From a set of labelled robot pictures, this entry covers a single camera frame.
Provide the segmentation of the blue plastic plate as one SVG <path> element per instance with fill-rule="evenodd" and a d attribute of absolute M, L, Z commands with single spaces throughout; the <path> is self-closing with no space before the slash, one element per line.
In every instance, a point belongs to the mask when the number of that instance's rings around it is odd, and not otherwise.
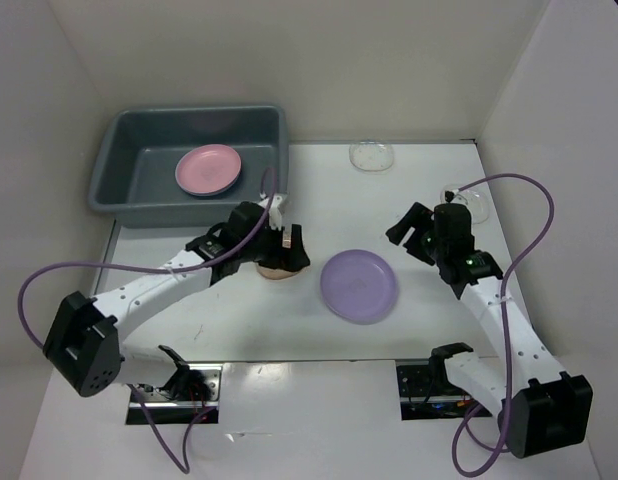
<path fill-rule="evenodd" d="M 216 197 L 216 196 L 221 196 L 224 195 L 225 193 L 229 192 L 230 190 L 232 190 L 234 187 L 239 186 L 241 183 L 241 174 L 239 174 L 238 176 L 236 176 L 233 181 L 230 184 L 227 184 L 226 186 L 224 186 L 221 189 L 217 189 L 215 191 L 209 191 L 209 192 L 188 192 L 189 195 L 192 195 L 194 197 L 199 197 L 199 198 L 211 198 L 211 197 Z"/>

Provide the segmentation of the pink plastic plate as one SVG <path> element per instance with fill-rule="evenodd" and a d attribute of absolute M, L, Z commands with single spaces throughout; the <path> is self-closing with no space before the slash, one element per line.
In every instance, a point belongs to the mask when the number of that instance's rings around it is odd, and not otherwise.
<path fill-rule="evenodd" d="M 175 180 L 184 192 L 200 197 L 228 190 L 239 178 L 242 159 L 230 146 L 210 144 L 186 153 L 177 163 Z"/>

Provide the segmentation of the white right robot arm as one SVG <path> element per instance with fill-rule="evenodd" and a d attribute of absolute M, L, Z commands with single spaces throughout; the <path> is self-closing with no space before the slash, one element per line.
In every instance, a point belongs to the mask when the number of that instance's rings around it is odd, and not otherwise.
<path fill-rule="evenodd" d="M 459 389 L 476 400 L 497 419 L 506 450 L 517 458 L 583 442 L 593 388 L 549 352 L 504 285 L 496 260 L 476 249 L 468 208 L 414 203 L 386 236 L 437 268 L 503 363 L 498 373 L 466 343 L 443 345 L 428 360 L 430 386 L 439 393 Z"/>

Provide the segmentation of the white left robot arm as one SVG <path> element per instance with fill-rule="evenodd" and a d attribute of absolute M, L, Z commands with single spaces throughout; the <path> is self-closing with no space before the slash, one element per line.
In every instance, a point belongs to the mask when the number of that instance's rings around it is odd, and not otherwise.
<path fill-rule="evenodd" d="M 246 263 L 283 276 L 307 268 L 302 228 L 283 225 L 284 194 L 242 202 L 228 219 L 188 242 L 157 269 L 94 297 L 76 291 L 58 308 L 43 345 L 45 357 L 82 397 L 113 383 L 150 385 L 169 400 L 209 397 L 205 377 L 171 347 L 155 357 L 125 347 L 145 322 L 184 298 L 236 274 Z"/>

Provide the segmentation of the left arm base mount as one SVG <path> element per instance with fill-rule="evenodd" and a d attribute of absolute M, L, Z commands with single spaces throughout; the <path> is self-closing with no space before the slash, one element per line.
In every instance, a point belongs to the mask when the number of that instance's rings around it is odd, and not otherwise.
<path fill-rule="evenodd" d="M 190 363 L 189 367 L 189 378 L 179 385 L 135 386 L 155 424 L 185 425 L 197 415 L 202 415 L 200 424 L 218 423 L 223 365 Z"/>

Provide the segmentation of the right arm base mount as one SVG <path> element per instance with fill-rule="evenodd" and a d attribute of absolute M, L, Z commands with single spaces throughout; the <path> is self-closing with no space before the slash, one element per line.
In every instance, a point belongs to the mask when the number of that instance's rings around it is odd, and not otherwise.
<path fill-rule="evenodd" d="M 427 360 L 395 364 L 403 421 L 462 418 L 476 402 L 463 390 L 434 383 Z"/>

